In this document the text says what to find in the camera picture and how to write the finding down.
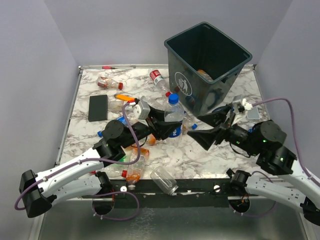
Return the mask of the crushed blue label bottle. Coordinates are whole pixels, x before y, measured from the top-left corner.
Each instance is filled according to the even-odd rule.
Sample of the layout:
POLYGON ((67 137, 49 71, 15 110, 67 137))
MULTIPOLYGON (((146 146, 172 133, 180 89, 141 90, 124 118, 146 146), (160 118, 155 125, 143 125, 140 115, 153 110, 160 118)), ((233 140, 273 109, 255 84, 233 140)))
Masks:
POLYGON ((116 118, 116 120, 119 121, 119 122, 121 122, 121 123, 124 124, 125 126, 128 125, 128 123, 127 123, 127 121, 126 121, 126 119, 125 119, 125 117, 124 117, 123 115, 120 116, 120 117, 118 117, 118 118, 116 118))

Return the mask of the pepsi label clear bottle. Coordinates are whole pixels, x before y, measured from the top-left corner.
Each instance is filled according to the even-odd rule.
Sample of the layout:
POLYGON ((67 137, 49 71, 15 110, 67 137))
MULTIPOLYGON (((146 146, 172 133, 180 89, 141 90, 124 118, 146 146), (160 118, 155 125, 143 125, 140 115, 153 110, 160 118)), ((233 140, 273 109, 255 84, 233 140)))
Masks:
POLYGON ((179 103, 179 96, 176 93, 171 93, 168 96, 168 103, 164 111, 165 122, 180 122, 180 126, 176 127, 173 132, 170 133, 166 143, 170 146, 177 148, 182 138, 183 120, 185 116, 185 110, 179 103))

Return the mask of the clear glass jar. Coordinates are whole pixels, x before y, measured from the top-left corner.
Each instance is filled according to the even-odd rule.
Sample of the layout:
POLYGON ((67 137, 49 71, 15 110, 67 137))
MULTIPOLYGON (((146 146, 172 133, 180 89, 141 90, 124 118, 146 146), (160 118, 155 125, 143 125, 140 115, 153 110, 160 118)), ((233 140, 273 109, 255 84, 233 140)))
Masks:
POLYGON ((151 179, 167 195, 172 196, 179 188, 177 181, 165 170, 158 166, 150 173, 151 179))

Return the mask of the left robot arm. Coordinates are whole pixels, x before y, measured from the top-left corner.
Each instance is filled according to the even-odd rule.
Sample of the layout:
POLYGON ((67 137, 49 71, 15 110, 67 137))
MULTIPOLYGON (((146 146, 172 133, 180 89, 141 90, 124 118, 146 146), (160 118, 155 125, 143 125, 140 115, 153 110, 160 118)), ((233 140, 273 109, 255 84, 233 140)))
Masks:
POLYGON ((146 124, 111 120, 102 131, 102 138, 78 157, 38 173, 25 171, 21 175, 15 210, 26 211, 29 218, 34 218, 65 200, 117 194, 110 178, 101 169, 121 164, 124 149, 131 145, 136 145, 140 153, 139 141, 149 135, 165 140, 182 126, 182 120, 165 121, 160 114, 160 110, 153 109, 146 117, 146 124))

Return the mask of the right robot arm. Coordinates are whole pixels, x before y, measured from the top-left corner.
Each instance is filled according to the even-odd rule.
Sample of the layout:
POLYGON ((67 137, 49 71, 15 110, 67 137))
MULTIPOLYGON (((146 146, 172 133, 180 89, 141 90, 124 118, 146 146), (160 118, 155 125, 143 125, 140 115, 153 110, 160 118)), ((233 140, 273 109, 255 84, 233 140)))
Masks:
POLYGON ((207 130, 191 130, 187 135, 194 139, 206 151, 212 145, 223 141, 236 146, 247 153, 247 157, 256 157, 256 164, 266 173, 277 176, 292 188, 283 187, 262 180, 243 170, 232 171, 230 191, 236 196, 258 195, 291 207, 303 214, 309 222, 320 224, 320 188, 307 175, 296 155, 283 145, 286 133, 272 120, 255 124, 251 130, 238 125, 245 116, 247 107, 235 108, 231 105, 214 110, 199 119, 212 126, 207 130))

